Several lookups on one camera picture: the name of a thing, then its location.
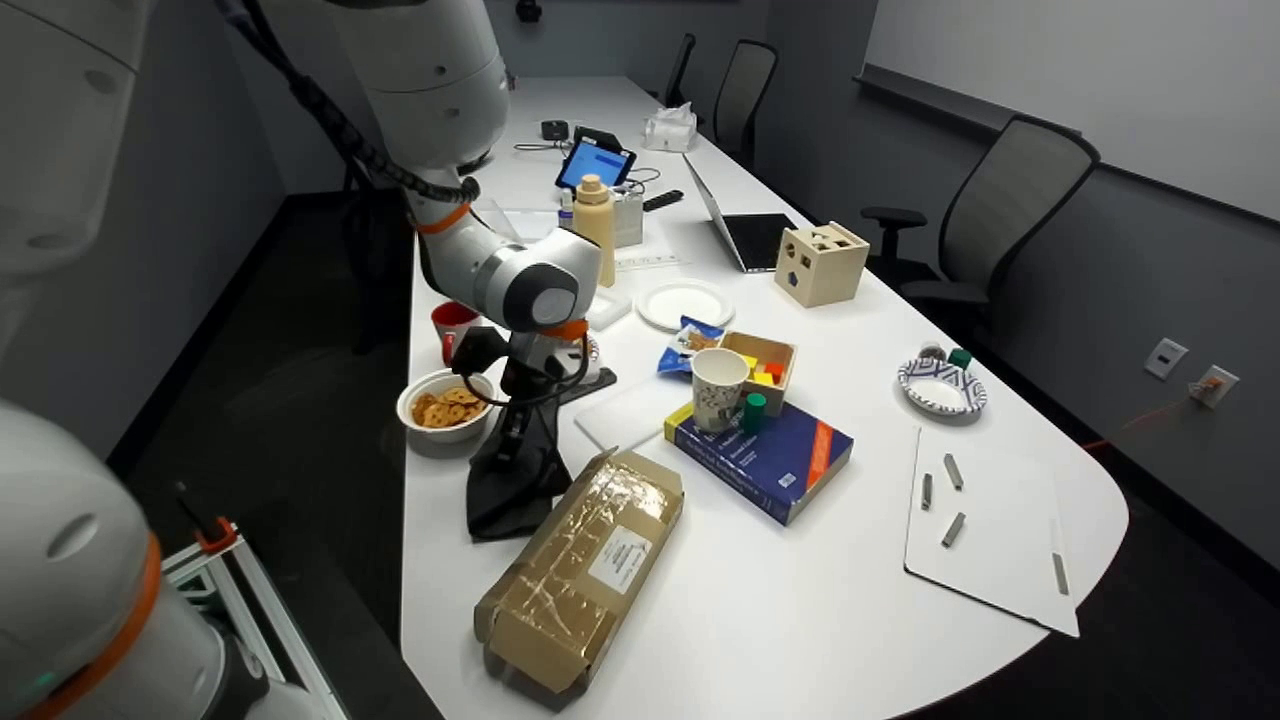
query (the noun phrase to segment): bowl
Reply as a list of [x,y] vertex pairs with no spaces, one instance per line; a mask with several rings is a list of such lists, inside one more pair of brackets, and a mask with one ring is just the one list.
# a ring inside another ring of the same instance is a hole
[[[492,398],[492,379],[487,377],[470,377],[470,387]],[[431,377],[411,379],[401,393],[394,416],[402,425],[408,448],[438,453],[438,448],[455,448],[455,443],[467,443],[467,440],[484,435],[492,403],[470,398],[462,377],[431,372]]]

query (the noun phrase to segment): electrical outlet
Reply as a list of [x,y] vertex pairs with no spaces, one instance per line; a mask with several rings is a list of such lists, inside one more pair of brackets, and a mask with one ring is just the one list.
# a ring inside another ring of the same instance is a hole
[[1206,365],[1190,386],[1189,386],[1189,398],[1205,408],[1217,408],[1229,401],[1229,393],[1240,386],[1236,372],[1219,367],[1219,365]]
[[1159,346],[1147,354],[1147,372],[1168,377],[1189,357],[1189,346],[1159,336]]

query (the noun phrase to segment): laptop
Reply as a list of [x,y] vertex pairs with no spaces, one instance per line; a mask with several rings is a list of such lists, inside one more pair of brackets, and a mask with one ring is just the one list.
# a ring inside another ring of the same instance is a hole
[[736,269],[770,269],[783,227],[795,227],[795,225],[783,213],[722,215],[708,182],[690,169],[686,157],[682,157],[682,163],[686,163],[694,193],[703,197],[703,206],[713,213],[713,227],[714,227],[721,245],[727,247],[731,263]]

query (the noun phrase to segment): snack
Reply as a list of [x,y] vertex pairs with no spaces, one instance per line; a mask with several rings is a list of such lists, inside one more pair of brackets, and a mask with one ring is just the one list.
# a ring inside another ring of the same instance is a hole
[[411,401],[411,422],[419,430],[455,430],[467,425],[484,414],[484,401],[470,398],[462,386],[443,387],[443,393],[422,393]]

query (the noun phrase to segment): plate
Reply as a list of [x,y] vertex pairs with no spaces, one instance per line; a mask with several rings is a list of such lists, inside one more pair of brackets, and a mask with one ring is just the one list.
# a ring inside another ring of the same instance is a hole
[[639,316],[660,333],[681,333],[681,316],[722,329],[731,319],[731,306],[703,286],[665,286],[643,295]]
[[984,414],[988,393],[976,377],[957,365],[919,357],[895,372],[895,387],[914,403],[924,416],[966,425]]

